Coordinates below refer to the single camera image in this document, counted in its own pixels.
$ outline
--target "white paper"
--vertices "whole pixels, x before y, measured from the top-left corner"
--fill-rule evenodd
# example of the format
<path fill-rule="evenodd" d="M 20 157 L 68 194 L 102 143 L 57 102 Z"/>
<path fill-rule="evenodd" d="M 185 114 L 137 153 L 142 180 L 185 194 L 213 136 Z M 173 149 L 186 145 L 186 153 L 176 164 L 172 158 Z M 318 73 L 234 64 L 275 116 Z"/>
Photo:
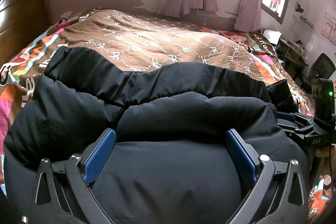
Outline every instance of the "white paper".
<path fill-rule="evenodd" d="M 279 38 L 281 36 L 281 32 L 275 32 L 271 30 L 265 30 L 263 33 L 264 37 L 268 39 L 268 41 L 273 45 L 278 45 Z"/>

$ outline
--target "black down jacket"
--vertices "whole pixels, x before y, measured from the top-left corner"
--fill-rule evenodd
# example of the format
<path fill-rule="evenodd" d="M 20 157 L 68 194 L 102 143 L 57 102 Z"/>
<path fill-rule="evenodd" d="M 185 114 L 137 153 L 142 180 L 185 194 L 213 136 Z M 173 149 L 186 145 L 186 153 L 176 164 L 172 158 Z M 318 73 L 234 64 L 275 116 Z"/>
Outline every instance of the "black down jacket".
<path fill-rule="evenodd" d="M 117 224 L 225 223 L 242 200 L 222 134 L 235 128 L 259 154 L 303 151 L 278 127 L 266 86 L 201 63 L 147 73 L 119 70 L 84 47 L 60 47 L 5 139 L 8 199 L 29 215 L 40 160 L 81 153 L 106 129 L 117 134 L 93 193 Z"/>

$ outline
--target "wooden headboard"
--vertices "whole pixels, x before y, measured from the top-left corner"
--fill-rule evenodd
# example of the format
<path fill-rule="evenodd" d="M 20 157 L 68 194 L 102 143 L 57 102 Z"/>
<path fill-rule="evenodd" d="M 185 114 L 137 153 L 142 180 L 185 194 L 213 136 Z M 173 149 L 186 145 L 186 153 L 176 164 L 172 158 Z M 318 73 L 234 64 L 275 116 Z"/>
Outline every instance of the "wooden headboard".
<path fill-rule="evenodd" d="M 1 0 L 0 67 L 47 27 L 44 0 Z"/>

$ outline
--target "brown comforter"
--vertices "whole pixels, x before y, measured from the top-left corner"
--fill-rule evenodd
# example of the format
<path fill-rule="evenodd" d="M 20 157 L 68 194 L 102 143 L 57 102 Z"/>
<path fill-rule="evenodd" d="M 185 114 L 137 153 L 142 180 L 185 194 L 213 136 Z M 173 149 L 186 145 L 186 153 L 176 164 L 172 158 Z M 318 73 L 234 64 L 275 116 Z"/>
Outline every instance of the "brown comforter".
<path fill-rule="evenodd" d="M 61 46 L 94 49 L 127 71 L 151 71 L 174 62 L 202 62 L 243 72 L 267 85 L 287 79 L 300 111 L 313 114 L 309 100 L 283 70 L 273 46 L 259 34 L 217 32 L 187 22 L 93 9 L 51 27 L 2 66 L 0 154 L 4 154 L 8 128 L 32 97 L 39 75 Z"/>

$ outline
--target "desk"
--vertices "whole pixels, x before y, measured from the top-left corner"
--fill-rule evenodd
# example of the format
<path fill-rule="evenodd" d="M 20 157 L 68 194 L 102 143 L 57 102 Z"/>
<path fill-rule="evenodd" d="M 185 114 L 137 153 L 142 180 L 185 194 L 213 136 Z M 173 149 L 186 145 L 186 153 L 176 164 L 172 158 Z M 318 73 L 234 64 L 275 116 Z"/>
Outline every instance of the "desk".
<path fill-rule="evenodd" d="M 295 80 L 299 75 L 302 74 L 303 70 L 306 66 L 308 66 L 308 64 L 303 58 L 303 55 L 293 46 L 288 44 L 285 40 L 280 39 L 279 43 L 279 58 L 285 62 L 285 66 L 283 68 L 286 70 L 289 64 L 293 64 L 295 66 L 295 75 L 293 80 Z"/>

